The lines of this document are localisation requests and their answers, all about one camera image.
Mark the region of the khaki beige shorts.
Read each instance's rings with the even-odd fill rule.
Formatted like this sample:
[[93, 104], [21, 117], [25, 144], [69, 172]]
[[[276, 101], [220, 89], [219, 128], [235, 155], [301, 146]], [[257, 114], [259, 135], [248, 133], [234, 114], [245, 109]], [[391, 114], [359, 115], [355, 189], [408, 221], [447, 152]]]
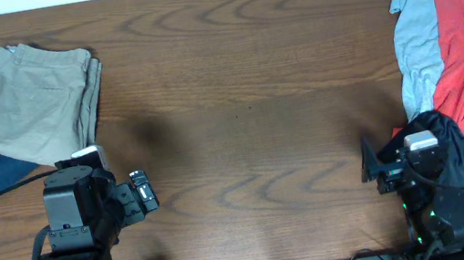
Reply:
[[82, 48], [0, 47], [0, 154], [50, 166], [95, 144], [102, 68]]

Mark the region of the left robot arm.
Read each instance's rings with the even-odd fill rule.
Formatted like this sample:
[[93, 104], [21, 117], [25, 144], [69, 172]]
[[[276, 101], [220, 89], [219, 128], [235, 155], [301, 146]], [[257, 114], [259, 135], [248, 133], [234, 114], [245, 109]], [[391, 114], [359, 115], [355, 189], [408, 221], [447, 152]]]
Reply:
[[56, 166], [44, 182], [48, 226], [36, 235], [31, 260], [112, 260], [120, 231], [159, 209], [142, 170], [118, 183], [94, 151]]

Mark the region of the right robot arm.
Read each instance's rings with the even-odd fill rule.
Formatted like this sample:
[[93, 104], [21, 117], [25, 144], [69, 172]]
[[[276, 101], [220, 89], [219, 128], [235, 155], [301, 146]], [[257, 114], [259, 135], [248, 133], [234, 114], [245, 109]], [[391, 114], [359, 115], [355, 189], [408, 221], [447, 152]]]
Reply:
[[408, 135], [389, 161], [380, 160], [362, 139], [362, 182], [402, 200], [412, 249], [391, 260], [464, 260], [464, 192], [438, 185], [448, 151], [423, 130]]

